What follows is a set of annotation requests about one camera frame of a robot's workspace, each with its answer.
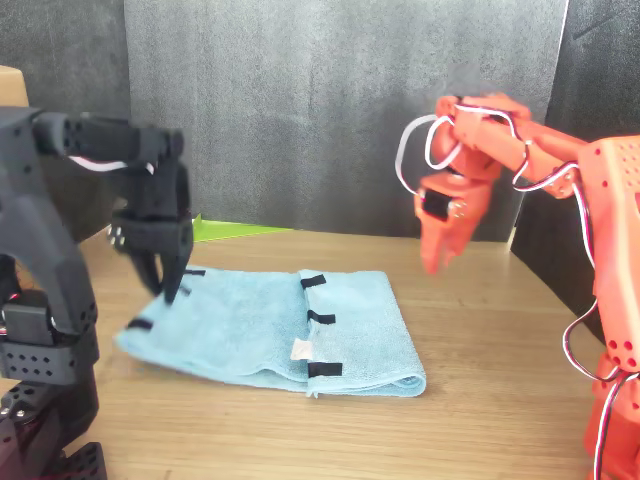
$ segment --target microfiber towel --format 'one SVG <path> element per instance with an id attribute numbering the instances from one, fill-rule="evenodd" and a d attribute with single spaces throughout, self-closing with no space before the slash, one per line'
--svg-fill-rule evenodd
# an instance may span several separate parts
<path id="1" fill-rule="evenodd" d="M 189 267 L 174 303 L 153 300 L 116 343 L 189 374 L 314 396 L 409 397 L 426 387 L 383 272 Z"/>

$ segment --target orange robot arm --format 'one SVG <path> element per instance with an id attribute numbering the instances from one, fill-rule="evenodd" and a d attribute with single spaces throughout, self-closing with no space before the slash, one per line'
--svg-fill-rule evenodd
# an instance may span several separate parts
<path id="1" fill-rule="evenodd" d="M 442 97 L 436 115 L 437 131 L 430 131 L 425 155 L 443 162 L 435 165 L 427 157 L 443 172 L 423 178 L 414 197 L 426 270 L 435 273 L 462 253 L 503 166 L 516 172 L 516 190 L 575 195 L 597 300 L 567 328 L 563 345 L 571 363 L 595 380 L 596 403 L 585 435 L 587 451 L 594 454 L 589 478 L 599 480 L 604 471 L 639 479 L 640 381 L 629 380 L 640 372 L 640 248 L 633 243 L 640 239 L 640 136 L 586 143 L 532 122 L 529 110 L 505 95 Z M 516 187 L 519 177 L 533 185 Z M 573 357 L 569 334 L 596 306 L 607 353 L 592 374 Z M 607 430 L 611 439 L 605 447 Z"/>
<path id="2" fill-rule="evenodd" d="M 555 174 L 544 187 L 549 194 L 567 198 L 577 189 L 586 197 L 594 293 L 609 354 L 624 370 L 640 372 L 640 248 L 633 248 L 640 238 L 640 137 L 588 144 L 531 121 L 529 110 L 505 95 L 442 97 L 436 115 L 449 116 L 453 125 L 438 128 L 432 156 L 444 158 L 458 143 L 461 149 L 449 171 L 421 180 L 414 198 L 426 270 L 435 273 L 462 253 L 502 166 L 534 183 Z"/>

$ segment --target gray curtain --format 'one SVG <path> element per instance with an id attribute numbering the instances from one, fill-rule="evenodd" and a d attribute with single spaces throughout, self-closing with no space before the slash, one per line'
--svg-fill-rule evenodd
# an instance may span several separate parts
<path id="1" fill-rule="evenodd" d="M 544 118 L 566 0 L 127 0 L 132 113 L 183 127 L 194 211 L 415 235 L 393 158 L 444 93 L 505 91 Z M 416 185 L 424 130 L 411 139 Z M 506 240 L 507 178 L 477 238 Z"/>

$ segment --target white cable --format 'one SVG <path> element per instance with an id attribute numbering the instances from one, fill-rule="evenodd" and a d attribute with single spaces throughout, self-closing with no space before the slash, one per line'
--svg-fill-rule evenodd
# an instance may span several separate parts
<path id="1" fill-rule="evenodd" d="M 84 157 L 69 156 L 69 158 L 73 160 L 75 163 L 77 163 L 78 165 L 80 165 L 81 167 L 86 168 L 87 170 L 91 170 L 92 172 L 112 172 L 113 170 L 120 170 L 121 168 L 127 167 L 127 164 L 124 162 L 101 163 L 101 162 L 92 162 L 91 160 L 87 160 Z M 153 175 L 153 173 L 155 172 L 153 165 L 150 163 L 147 163 L 145 168 L 151 175 Z"/>
<path id="2" fill-rule="evenodd" d="M 522 152 L 522 157 L 524 158 L 524 163 L 518 169 L 516 174 L 513 176 L 513 179 L 511 180 L 511 185 L 513 185 L 514 187 L 516 186 L 516 182 L 518 181 L 518 179 L 522 176 L 522 174 L 525 172 L 525 170 L 529 166 L 529 160 L 527 160 L 527 155 L 529 154 L 528 153 L 528 148 L 529 148 L 530 145 L 533 145 L 533 142 L 531 140 L 525 140 L 524 145 L 525 145 L 524 152 Z"/>
<path id="3" fill-rule="evenodd" d="M 600 450 L 604 447 L 603 445 L 603 435 L 602 435 L 602 429 L 604 428 L 604 423 L 605 420 L 607 418 L 608 415 L 612 415 L 613 412 L 609 412 L 609 409 L 612 408 L 613 406 L 611 405 L 611 402 L 614 398 L 614 396 L 617 396 L 617 393 L 622 386 L 627 383 L 629 380 L 633 380 L 635 378 L 638 378 L 638 376 L 640 376 L 640 373 L 634 373 L 633 375 L 628 376 L 627 378 L 621 380 L 621 382 L 619 384 L 614 385 L 611 390 L 609 391 L 609 395 L 607 395 L 607 399 L 604 402 L 604 406 L 602 407 L 602 414 L 600 415 L 600 424 L 598 425 L 598 437 L 597 437 L 597 441 L 596 441 L 596 451 L 595 451 L 595 455 L 593 457 L 593 478 L 594 480 L 600 480 L 600 470 L 601 470 L 601 466 L 599 465 L 600 461 Z"/>
<path id="4" fill-rule="evenodd" d="M 424 117 L 416 118 L 405 127 L 402 132 L 402 136 L 400 137 L 400 144 L 398 145 L 398 152 L 396 153 L 396 175 L 398 176 L 400 183 L 402 183 L 402 186 L 414 195 L 417 195 L 417 192 L 407 185 L 407 182 L 405 182 L 404 177 L 402 176 L 402 159 L 404 158 L 404 150 L 407 146 L 409 135 L 411 135 L 411 133 L 420 125 L 433 122 L 436 118 L 438 118 L 436 115 L 425 115 Z"/>
<path id="5" fill-rule="evenodd" d="M 589 370 L 587 370 L 584 366 L 582 366 L 580 362 L 578 362 L 575 359 L 575 357 L 573 356 L 573 353 L 571 353 L 570 351 L 569 339 L 570 339 L 571 331 L 576 325 L 578 325 L 579 323 L 582 323 L 585 318 L 591 315 L 591 313 L 596 309 L 597 306 L 598 306 L 598 299 L 596 299 L 593 302 L 593 305 L 591 305 L 591 308 L 589 308 L 589 310 L 587 310 L 579 318 L 571 322 L 571 324 L 565 329 L 564 333 L 562 334 L 562 350 L 564 350 L 564 354 L 567 357 L 567 360 L 569 360 L 569 363 L 573 365 L 580 373 L 586 375 L 591 380 L 610 381 L 618 374 L 619 367 L 614 367 L 614 369 L 611 371 L 611 373 L 609 373 L 608 376 L 604 378 L 598 378 L 595 375 L 593 375 L 591 372 L 589 372 Z"/>
<path id="6" fill-rule="evenodd" d="M 544 182 L 536 183 L 536 184 L 530 185 L 528 187 L 516 187 L 515 186 L 515 181 L 513 181 L 512 183 L 514 184 L 514 188 L 519 192 L 533 192 L 534 190 L 540 190 L 541 188 L 548 187 L 549 185 L 551 185 L 553 182 L 555 182 L 558 178 L 560 178 L 562 175 L 567 173 L 572 168 L 579 168 L 578 164 L 577 163 L 573 163 L 573 162 L 565 163 L 562 167 L 560 167 L 560 169 L 556 173 L 551 175 Z"/>
<path id="7" fill-rule="evenodd" d="M 447 158 L 445 158 L 443 161 L 441 161 L 440 163 L 433 163 L 431 161 L 431 142 L 433 142 L 433 136 L 435 135 L 436 130 L 444 122 L 449 122 L 451 125 L 454 125 L 453 120 L 451 120 L 448 115 L 438 117 L 438 119 L 433 122 L 433 125 L 431 125 L 431 127 L 429 128 L 429 133 L 427 133 L 427 142 L 424 145 L 424 159 L 427 161 L 427 165 L 429 165 L 434 170 L 443 170 L 447 168 L 451 164 L 451 162 L 455 160 L 456 156 L 462 149 L 462 144 L 458 142 L 456 146 L 453 147 L 453 150 L 449 152 Z"/>
<path id="8" fill-rule="evenodd" d="M 511 128 L 511 136 L 514 138 L 518 138 L 516 135 L 516 127 L 513 125 L 513 120 L 506 113 L 500 110 L 492 110 L 490 108 L 482 108 L 482 107 L 468 107 L 466 105 L 456 105 L 456 108 L 462 110 L 463 112 L 478 112 L 478 113 L 486 113 L 487 115 L 497 115 L 498 117 L 504 118 L 507 122 L 509 122 L 509 127 Z"/>
<path id="9" fill-rule="evenodd" d="M 578 210 L 580 210 L 580 225 L 582 226 L 582 242 L 584 243 L 584 250 L 587 252 L 587 257 L 589 257 L 589 261 L 591 262 L 591 266 L 596 268 L 596 264 L 593 261 L 593 255 L 591 254 L 591 245 L 589 245 L 589 236 L 588 236 L 588 228 L 587 225 L 587 209 L 584 206 L 584 199 L 582 198 L 582 193 L 580 193 L 580 189 L 576 186 L 576 184 L 572 184 L 573 193 L 576 196 L 576 201 L 578 202 Z"/>

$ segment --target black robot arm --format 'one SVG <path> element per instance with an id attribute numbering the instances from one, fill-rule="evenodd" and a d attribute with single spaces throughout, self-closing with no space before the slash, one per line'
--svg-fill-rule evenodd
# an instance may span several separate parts
<path id="1" fill-rule="evenodd" d="M 175 130 L 0 107 L 0 372 L 21 381 L 0 400 L 1 479 L 107 478 L 100 444 L 70 458 L 63 452 L 98 411 L 98 308 L 39 156 L 69 156 L 105 173 L 125 201 L 113 213 L 111 244 L 131 257 L 145 286 L 172 302 L 193 248 L 182 149 Z M 16 260 L 39 290 L 21 290 Z"/>

